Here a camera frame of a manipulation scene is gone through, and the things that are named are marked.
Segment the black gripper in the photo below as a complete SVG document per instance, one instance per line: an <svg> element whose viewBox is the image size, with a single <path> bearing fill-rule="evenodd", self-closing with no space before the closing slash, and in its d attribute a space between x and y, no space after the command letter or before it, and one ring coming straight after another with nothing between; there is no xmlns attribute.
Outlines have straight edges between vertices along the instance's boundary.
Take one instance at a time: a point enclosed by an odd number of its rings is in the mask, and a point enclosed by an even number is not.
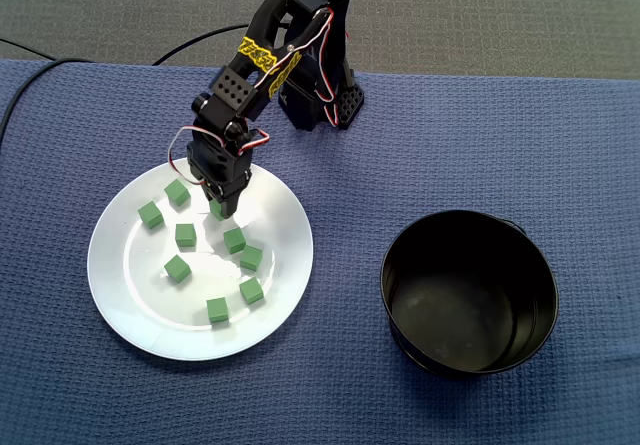
<svg viewBox="0 0 640 445"><path fill-rule="evenodd" d="M223 219L237 211L241 193L248 186L253 151L235 155L218 140L202 132L193 131L193 140L187 145L187 159L191 174L201 182L208 202L218 201Z"/></svg>

